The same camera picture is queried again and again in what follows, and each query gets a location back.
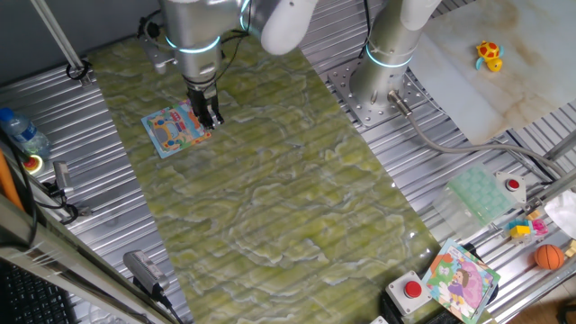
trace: basketball toy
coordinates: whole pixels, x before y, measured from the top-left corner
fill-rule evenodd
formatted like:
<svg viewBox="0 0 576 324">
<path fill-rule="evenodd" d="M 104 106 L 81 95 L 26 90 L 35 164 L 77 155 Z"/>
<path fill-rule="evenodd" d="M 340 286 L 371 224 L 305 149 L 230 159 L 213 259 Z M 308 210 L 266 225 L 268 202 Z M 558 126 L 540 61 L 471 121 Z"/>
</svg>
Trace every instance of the basketball toy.
<svg viewBox="0 0 576 324">
<path fill-rule="evenodd" d="M 544 269 L 556 270 L 564 264 L 564 253 L 559 247 L 546 244 L 536 250 L 534 260 Z"/>
</svg>

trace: water bottle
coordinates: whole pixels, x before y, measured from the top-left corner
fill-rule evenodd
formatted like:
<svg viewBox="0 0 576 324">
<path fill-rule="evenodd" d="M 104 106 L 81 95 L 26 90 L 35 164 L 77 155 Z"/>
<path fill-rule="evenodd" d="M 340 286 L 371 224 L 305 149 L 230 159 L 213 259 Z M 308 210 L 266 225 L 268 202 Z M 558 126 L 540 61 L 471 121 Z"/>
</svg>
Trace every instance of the water bottle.
<svg viewBox="0 0 576 324">
<path fill-rule="evenodd" d="M 50 142 L 26 116 L 14 113 L 10 108 L 2 108 L 0 109 L 0 126 L 6 134 L 20 143 L 28 154 L 48 158 Z"/>
</svg>

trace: children's book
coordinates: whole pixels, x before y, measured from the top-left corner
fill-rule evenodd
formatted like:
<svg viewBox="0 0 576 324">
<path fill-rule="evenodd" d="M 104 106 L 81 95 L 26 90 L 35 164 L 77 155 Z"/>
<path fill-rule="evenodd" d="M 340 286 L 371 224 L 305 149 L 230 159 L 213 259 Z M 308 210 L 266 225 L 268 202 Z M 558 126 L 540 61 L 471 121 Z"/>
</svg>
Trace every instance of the children's book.
<svg viewBox="0 0 576 324">
<path fill-rule="evenodd" d="M 476 256 L 449 239 L 422 281 L 432 298 L 466 324 L 474 324 L 500 276 Z"/>
<path fill-rule="evenodd" d="M 142 118 L 142 123 L 161 158 L 169 157 L 211 136 L 194 116 L 190 100 L 154 112 Z"/>
</svg>

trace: green marbled mat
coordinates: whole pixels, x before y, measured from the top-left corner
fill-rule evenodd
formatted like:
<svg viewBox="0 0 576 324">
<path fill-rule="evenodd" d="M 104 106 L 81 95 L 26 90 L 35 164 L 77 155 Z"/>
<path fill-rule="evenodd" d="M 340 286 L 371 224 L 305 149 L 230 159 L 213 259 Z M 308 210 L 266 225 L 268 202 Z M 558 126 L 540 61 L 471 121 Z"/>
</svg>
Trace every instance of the green marbled mat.
<svg viewBox="0 0 576 324">
<path fill-rule="evenodd" d="M 136 40 L 90 60 L 198 323 L 369 323 L 383 283 L 439 250 L 299 50 L 245 39 L 226 123 L 165 159 L 140 119 L 185 99 L 176 67 L 156 74 Z"/>
</svg>

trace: red button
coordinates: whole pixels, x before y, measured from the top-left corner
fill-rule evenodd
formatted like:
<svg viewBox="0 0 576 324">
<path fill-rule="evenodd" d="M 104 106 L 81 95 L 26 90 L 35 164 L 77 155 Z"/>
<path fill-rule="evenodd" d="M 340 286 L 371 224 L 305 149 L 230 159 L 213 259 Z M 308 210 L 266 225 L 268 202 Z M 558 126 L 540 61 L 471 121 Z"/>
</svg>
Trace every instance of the red button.
<svg viewBox="0 0 576 324">
<path fill-rule="evenodd" d="M 406 287 L 404 287 L 404 293 L 410 298 L 417 298 L 422 294 L 422 287 L 420 287 L 420 283 L 417 282 L 409 282 L 406 283 Z"/>
<path fill-rule="evenodd" d="M 520 183 L 514 179 L 508 179 L 506 181 L 506 187 L 510 191 L 516 191 L 520 187 Z"/>
<path fill-rule="evenodd" d="M 38 165 L 38 161 L 36 161 L 36 158 L 30 157 L 28 161 L 24 162 L 23 164 L 26 168 L 33 169 Z"/>
</svg>

